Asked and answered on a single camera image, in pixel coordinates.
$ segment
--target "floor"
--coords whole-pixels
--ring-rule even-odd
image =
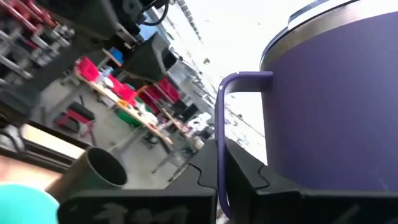
[[[61,86],[58,82],[50,85],[42,94],[42,105],[50,109],[59,100],[70,92],[70,86]],[[95,138],[97,146],[102,149],[109,149],[115,143],[118,144],[126,139],[134,130],[124,121],[119,119],[104,104],[98,103],[94,94],[90,91],[83,95],[85,106],[96,115]],[[149,149],[142,141],[136,141],[130,145],[121,155],[117,155],[125,166],[129,181],[126,189],[164,189],[167,179],[171,177],[177,168],[173,164],[166,164],[157,175],[151,171],[166,157],[164,150],[158,145]]]

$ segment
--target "tumbler handle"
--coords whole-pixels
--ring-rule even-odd
[[[215,105],[215,139],[218,146],[218,195],[221,208],[231,219],[225,186],[225,115],[224,98],[228,93],[265,92],[272,81],[272,72],[236,72],[225,77],[218,88]]]

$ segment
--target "teal object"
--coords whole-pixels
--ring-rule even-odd
[[[57,224],[58,206],[44,190],[19,184],[0,185],[1,224]]]

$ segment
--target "black machine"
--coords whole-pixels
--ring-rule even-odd
[[[78,35],[72,47],[39,70],[39,75],[21,86],[1,90],[0,112],[16,126],[26,123],[38,94],[65,68],[80,56],[111,45],[118,20],[130,23],[117,10],[123,8],[124,1],[37,3],[58,15],[57,19],[71,22]],[[228,193],[228,201],[220,197],[224,212],[238,224],[398,223],[398,194],[306,189],[282,177],[232,140],[218,147],[224,136],[216,138],[206,143],[166,189],[79,192],[61,204],[59,223],[215,223],[221,188]]]

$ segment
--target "stainless steel rim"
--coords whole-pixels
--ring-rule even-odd
[[[292,30],[298,27],[305,21],[322,15],[324,12],[328,12],[332,9],[344,6],[358,0],[317,0],[311,4],[305,6],[303,9],[298,10],[293,15],[289,17],[289,23],[287,27]]]
[[[361,0],[326,12],[288,31],[263,55],[260,69],[267,70],[274,60],[316,35],[362,19],[397,11],[398,1],[396,0]]]
[[[107,179],[106,177],[104,177],[104,175],[103,175],[102,173],[99,173],[99,172],[98,172],[98,169],[99,169],[99,168],[98,168],[98,167],[94,167],[93,162],[90,161],[90,157],[89,157],[89,153],[90,153],[90,152],[91,152],[91,153],[102,153],[102,154],[106,155],[107,157],[109,157],[107,160],[113,160],[113,161],[115,162],[115,164],[117,164],[117,165],[119,166],[118,169],[121,169],[121,170],[124,171],[124,174],[123,174],[124,183],[118,184],[118,183],[112,182],[112,181],[109,180],[109,178]],[[105,150],[103,150],[103,149],[100,149],[100,148],[93,147],[93,148],[90,148],[90,149],[87,149],[87,150],[86,150],[85,159],[87,160],[88,165],[91,167],[91,170],[92,170],[99,178],[101,178],[104,182],[108,183],[109,185],[113,185],[113,186],[117,186],[117,187],[121,187],[121,186],[123,186],[124,184],[126,184],[128,177],[127,177],[127,174],[125,173],[125,170],[124,170],[123,165],[122,165],[114,156],[112,156],[112,154],[110,154],[109,152],[107,152],[107,151],[105,151]]]

